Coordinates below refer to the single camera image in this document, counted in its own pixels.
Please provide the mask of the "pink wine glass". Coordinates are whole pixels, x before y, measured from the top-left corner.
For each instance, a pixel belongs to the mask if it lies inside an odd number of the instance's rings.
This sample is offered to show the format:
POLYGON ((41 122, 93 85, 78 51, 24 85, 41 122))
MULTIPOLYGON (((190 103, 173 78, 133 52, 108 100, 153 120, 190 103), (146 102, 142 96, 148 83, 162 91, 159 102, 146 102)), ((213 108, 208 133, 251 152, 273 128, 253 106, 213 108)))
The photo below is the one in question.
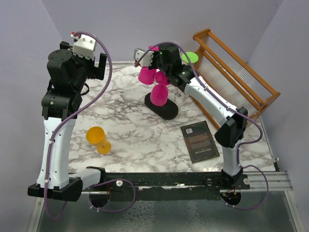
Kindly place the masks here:
POLYGON ((157 73, 156 69, 149 69, 142 67, 138 80, 145 85, 152 85, 154 83, 154 75, 157 73))
POLYGON ((163 106, 167 103, 168 100, 168 85, 170 82, 162 71, 154 74, 154 80, 156 81, 157 85, 155 85, 151 91, 150 101, 155 106, 163 106))

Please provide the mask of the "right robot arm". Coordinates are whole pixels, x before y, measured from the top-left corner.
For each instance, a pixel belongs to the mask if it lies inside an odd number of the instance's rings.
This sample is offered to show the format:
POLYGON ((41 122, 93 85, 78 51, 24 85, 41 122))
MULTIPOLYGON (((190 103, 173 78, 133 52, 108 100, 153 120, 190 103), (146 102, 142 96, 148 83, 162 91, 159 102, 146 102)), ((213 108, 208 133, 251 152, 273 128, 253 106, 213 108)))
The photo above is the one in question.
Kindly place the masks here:
POLYGON ((222 184, 227 189, 233 189, 243 174, 243 168, 238 163, 237 145, 246 130, 248 111, 232 105, 207 85, 190 58, 184 65, 180 55, 182 48, 176 43, 158 43, 149 49, 152 53, 149 67, 162 71, 170 84, 197 100, 219 123, 214 137, 223 150, 222 184))

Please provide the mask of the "green plastic wine glass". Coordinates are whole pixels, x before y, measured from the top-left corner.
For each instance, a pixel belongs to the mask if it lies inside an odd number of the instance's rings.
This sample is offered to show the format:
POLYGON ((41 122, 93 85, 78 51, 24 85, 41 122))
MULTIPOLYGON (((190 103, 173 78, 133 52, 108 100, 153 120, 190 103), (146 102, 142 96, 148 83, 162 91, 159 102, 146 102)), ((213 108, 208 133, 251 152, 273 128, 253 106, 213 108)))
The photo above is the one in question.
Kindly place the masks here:
POLYGON ((186 52, 186 54, 183 53, 181 58, 182 58, 182 61, 186 64, 189 64, 188 58, 190 59, 192 64, 197 63, 199 60, 199 57, 195 52, 186 52))

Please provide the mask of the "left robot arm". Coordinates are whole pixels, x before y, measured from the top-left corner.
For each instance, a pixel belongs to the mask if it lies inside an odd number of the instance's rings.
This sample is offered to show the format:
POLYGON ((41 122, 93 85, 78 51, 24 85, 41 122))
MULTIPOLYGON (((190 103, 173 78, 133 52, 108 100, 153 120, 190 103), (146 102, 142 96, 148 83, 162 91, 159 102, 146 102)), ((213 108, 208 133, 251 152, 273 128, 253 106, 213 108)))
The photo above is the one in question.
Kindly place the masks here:
POLYGON ((73 45, 60 43, 60 49, 48 56, 50 81, 42 99, 44 150, 39 177, 28 187, 28 195, 75 202, 91 186, 100 191, 107 179, 100 168, 87 168, 77 174, 68 172, 70 140, 82 103, 82 89, 87 79, 103 80, 106 54, 101 53, 95 66, 97 42, 78 40, 73 45))

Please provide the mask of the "pink wine glass front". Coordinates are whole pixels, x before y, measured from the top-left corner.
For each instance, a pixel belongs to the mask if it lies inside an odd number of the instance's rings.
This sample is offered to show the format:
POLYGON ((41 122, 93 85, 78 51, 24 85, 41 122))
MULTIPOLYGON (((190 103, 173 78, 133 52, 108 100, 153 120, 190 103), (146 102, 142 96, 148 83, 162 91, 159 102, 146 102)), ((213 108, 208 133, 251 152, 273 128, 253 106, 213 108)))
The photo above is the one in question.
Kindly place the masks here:
POLYGON ((142 67, 138 80, 145 85, 152 85, 154 83, 154 75, 157 73, 156 69, 149 69, 142 67))

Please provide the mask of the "orange plastic wine glass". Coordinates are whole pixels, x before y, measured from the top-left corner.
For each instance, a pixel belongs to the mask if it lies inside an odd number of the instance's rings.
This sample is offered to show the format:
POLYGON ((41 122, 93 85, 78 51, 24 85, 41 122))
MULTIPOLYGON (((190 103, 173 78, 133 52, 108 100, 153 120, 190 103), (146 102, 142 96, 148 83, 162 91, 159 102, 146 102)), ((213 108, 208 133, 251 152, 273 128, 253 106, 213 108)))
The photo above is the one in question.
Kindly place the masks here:
POLYGON ((106 139, 106 134, 101 127, 92 127, 86 133, 87 141, 94 146, 100 154, 108 154, 112 145, 106 139))

